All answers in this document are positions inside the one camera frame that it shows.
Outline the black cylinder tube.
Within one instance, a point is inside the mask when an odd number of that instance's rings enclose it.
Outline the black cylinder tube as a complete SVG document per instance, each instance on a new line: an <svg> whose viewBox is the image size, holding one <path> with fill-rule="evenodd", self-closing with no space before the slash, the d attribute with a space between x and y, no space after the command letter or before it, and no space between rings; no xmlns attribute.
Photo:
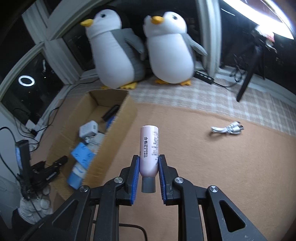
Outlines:
<svg viewBox="0 0 296 241"><path fill-rule="evenodd" d="M107 122L110 118L112 118L118 112L119 109L120 109L120 105L115 104L102 116L102 119L105 122Z"/></svg>

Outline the brown cardboard box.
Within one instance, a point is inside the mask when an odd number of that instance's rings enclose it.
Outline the brown cardboard box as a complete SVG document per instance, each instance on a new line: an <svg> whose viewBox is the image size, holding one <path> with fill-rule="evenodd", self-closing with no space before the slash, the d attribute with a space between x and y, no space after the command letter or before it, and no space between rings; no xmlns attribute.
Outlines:
<svg viewBox="0 0 296 241"><path fill-rule="evenodd" d="M137 116L130 93L119 89L92 90L70 110L47 157L48 164L68 158L53 181L64 200L81 185L103 185Z"/></svg>

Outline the pink bottle grey cap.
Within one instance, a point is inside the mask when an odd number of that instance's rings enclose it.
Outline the pink bottle grey cap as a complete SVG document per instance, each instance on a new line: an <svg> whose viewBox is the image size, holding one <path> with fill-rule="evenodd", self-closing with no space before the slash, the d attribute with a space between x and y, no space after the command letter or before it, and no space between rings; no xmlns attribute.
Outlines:
<svg viewBox="0 0 296 241"><path fill-rule="evenodd" d="M159 160L159 129L157 126L142 126L140 129L140 162L142 193L156 192L156 175Z"/></svg>

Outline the white power strip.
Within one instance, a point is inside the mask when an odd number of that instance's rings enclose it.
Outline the white power strip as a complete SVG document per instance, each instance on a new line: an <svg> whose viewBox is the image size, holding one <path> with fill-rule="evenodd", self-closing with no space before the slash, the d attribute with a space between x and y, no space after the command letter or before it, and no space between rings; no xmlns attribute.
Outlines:
<svg viewBox="0 0 296 241"><path fill-rule="evenodd" d="M44 120L39 119L39 121L35 124L32 120L28 120L25 124L25 130L27 133L30 133L34 137L36 137L38 134L43 133L44 130Z"/></svg>

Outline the blue plastic phone stand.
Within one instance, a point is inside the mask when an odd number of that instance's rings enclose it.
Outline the blue plastic phone stand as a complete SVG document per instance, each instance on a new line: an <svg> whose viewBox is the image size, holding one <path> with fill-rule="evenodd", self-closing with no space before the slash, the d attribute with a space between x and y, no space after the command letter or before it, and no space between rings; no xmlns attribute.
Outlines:
<svg viewBox="0 0 296 241"><path fill-rule="evenodd" d="M82 142L73 149L71 155L86 170L95 157L95 154Z"/></svg>

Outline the plaid grey blanket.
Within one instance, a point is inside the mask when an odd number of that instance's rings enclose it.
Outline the plaid grey blanket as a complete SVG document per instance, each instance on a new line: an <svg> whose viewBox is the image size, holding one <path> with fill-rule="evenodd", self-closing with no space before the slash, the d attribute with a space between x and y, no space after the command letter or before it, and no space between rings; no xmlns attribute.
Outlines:
<svg viewBox="0 0 296 241"><path fill-rule="evenodd" d="M102 90L95 81L76 87L69 97L83 96L87 92L96 103L106 106L121 104L129 95L137 103L154 103L198 109L251 121L274 130L295 136L295 108L268 92L247 88L241 101L236 101L239 86L227 90L193 79L190 86L160 85L153 80L141 81L136 89Z"/></svg>

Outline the black tripod stand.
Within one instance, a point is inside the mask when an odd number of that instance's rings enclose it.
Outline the black tripod stand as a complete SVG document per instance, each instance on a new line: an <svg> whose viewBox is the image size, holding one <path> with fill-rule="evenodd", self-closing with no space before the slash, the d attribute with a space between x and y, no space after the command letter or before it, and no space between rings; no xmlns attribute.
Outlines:
<svg viewBox="0 0 296 241"><path fill-rule="evenodd" d="M265 49L273 50L277 53L277 50L273 47L274 39L271 36L261 33L257 29L254 29L251 35L251 41L237 55L234 55L234 59L237 60L236 70L240 71L240 67L242 67L245 71L244 73L246 73L241 89L236 96L237 102L240 102L256 67L261 66L262 78L265 79ZM249 51L252 52L252 56L249 62L245 62L243 56Z"/></svg>

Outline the large plush penguin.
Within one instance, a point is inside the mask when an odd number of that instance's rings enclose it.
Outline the large plush penguin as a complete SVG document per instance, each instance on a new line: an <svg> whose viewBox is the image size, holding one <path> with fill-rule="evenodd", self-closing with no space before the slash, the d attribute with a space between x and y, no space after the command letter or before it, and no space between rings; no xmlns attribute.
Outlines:
<svg viewBox="0 0 296 241"><path fill-rule="evenodd" d="M91 46L96 73L105 88L135 89L145 76L144 43L131 28L122 26L114 9L103 9L80 22Z"/></svg>

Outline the blue round case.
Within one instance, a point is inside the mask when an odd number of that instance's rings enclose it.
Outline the blue round case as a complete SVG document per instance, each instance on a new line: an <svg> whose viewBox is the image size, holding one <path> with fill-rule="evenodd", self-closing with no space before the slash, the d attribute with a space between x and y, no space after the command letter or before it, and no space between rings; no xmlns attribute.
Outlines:
<svg viewBox="0 0 296 241"><path fill-rule="evenodd" d="M106 130L109 129L109 127L111 126L111 124L112 124L112 122L114 121L115 117L116 117L116 115L113 115L113 116L111 116L111 117L107 120L106 125L105 125Z"/></svg>

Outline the black power strip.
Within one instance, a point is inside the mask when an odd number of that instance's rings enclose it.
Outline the black power strip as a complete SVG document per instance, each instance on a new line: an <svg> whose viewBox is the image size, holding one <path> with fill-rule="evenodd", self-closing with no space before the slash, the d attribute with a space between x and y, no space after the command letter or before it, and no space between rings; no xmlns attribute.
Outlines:
<svg viewBox="0 0 296 241"><path fill-rule="evenodd" d="M206 82L207 84L213 84L214 83L214 78L210 77L204 73L201 73L199 71L195 71L194 73L194 78L197 78L199 80L202 80L203 82Z"/></svg>

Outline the small plush penguin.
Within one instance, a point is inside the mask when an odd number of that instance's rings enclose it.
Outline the small plush penguin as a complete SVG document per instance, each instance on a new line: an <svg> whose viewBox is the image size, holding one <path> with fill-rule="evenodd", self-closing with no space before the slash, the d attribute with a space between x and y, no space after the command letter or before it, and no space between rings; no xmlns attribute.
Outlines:
<svg viewBox="0 0 296 241"><path fill-rule="evenodd" d="M143 31L156 83L190 86L195 54L206 56L207 51L187 33L184 18L173 11L148 15Z"/></svg>

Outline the white charger adapter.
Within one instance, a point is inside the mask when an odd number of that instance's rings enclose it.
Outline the white charger adapter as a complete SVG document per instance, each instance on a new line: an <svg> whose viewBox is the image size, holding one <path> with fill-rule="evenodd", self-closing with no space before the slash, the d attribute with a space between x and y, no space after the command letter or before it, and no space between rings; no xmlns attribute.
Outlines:
<svg viewBox="0 0 296 241"><path fill-rule="evenodd" d="M94 120L79 127L79 137L84 139L87 137L95 136L98 133L98 123Z"/></svg>

